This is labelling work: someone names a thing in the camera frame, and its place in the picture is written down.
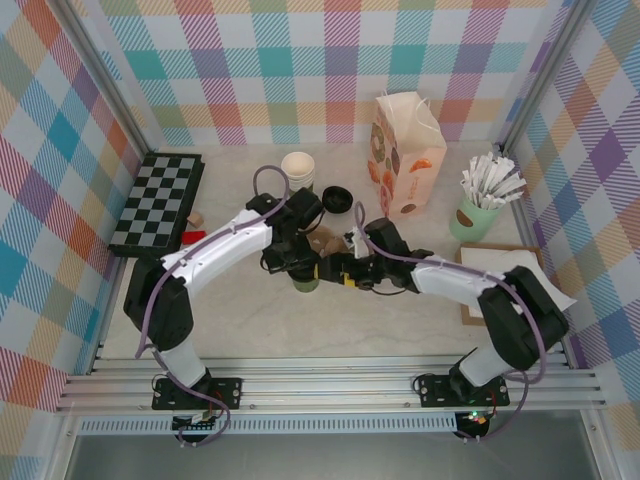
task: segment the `cup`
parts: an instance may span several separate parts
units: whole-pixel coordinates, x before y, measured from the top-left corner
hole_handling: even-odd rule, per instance
[[[299,292],[313,292],[320,284],[320,279],[315,277],[315,263],[310,264],[308,268],[292,270],[287,273],[293,282],[293,286]]]
[[[313,191],[315,166],[313,157],[304,152],[292,152],[282,159],[280,168],[289,178],[290,193],[297,192],[303,187]]]
[[[465,196],[449,222],[449,231],[461,242],[479,242],[487,234],[501,208],[485,210]]]

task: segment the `plaid wall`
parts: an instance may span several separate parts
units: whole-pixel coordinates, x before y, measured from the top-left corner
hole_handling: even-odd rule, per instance
[[[367,140],[385,89],[495,140],[571,0],[74,3],[150,143],[178,146]]]
[[[0,3],[0,479],[29,479],[114,281],[139,156],[44,0]]]
[[[621,464],[640,467],[640,1],[601,0],[516,154],[530,218],[599,372]],[[640,468],[635,476],[640,477]]]
[[[558,34],[560,33],[562,26],[564,25],[564,22],[567,19],[569,11],[571,10],[571,7],[574,4],[574,2],[575,0],[563,0],[562,6],[558,10],[556,17],[553,20],[553,24],[551,25],[551,28],[549,29],[547,36],[544,38],[544,42],[542,42],[542,46],[540,47],[540,50],[538,51],[538,54],[536,55],[535,60],[531,64],[531,67],[527,72],[525,80],[522,83],[520,90],[518,91],[518,95],[515,101],[513,102],[511,109],[509,110],[507,119],[504,122],[502,129],[500,130],[500,134],[498,135],[497,143],[504,143],[505,138],[509,133],[509,129],[513,125],[513,121],[515,120],[516,116],[520,112],[520,107],[522,107],[522,102],[524,102],[524,100],[529,95],[529,92],[531,91],[531,88],[533,87],[533,84],[536,78],[538,77],[538,74],[540,73],[540,69],[544,65],[544,62],[547,59],[547,57],[549,56],[549,53],[551,52],[551,47],[555,42],[556,38],[558,37]]]

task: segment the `paper cup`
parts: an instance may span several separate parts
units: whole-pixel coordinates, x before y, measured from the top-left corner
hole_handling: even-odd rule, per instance
[[[315,175],[313,157],[304,152],[292,152],[282,159],[280,168],[289,178],[289,190],[297,192],[303,187],[313,190]]]

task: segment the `chessboard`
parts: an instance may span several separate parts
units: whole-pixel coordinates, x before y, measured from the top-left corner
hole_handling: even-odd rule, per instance
[[[202,155],[147,154],[111,238],[117,256],[161,257],[180,248],[200,184]]]

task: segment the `white table surface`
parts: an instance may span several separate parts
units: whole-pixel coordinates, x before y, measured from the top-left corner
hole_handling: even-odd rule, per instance
[[[489,142],[450,143],[424,213],[396,226],[411,249],[425,248],[453,260],[459,242],[448,222],[462,196],[461,171]],[[366,167],[368,144],[261,145],[165,149],[202,153],[206,163],[194,210],[214,231],[233,218],[253,196],[251,178],[260,165],[280,164],[289,152],[303,150],[316,161],[315,192],[341,185],[366,208],[368,221],[381,216]],[[262,191],[279,196],[274,173],[260,181]],[[336,233],[353,227],[353,210],[327,214],[323,225]],[[505,208],[486,242],[520,245],[510,208]],[[201,357],[396,356],[463,354],[488,338],[484,327],[463,326],[457,303],[432,295],[404,293],[381,297],[336,284],[321,283],[312,293],[298,293],[286,274],[269,275],[254,254],[205,287],[192,299],[193,339]],[[122,310],[133,261],[127,262],[103,358],[132,358],[139,332]],[[393,290],[389,285],[380,290]]]

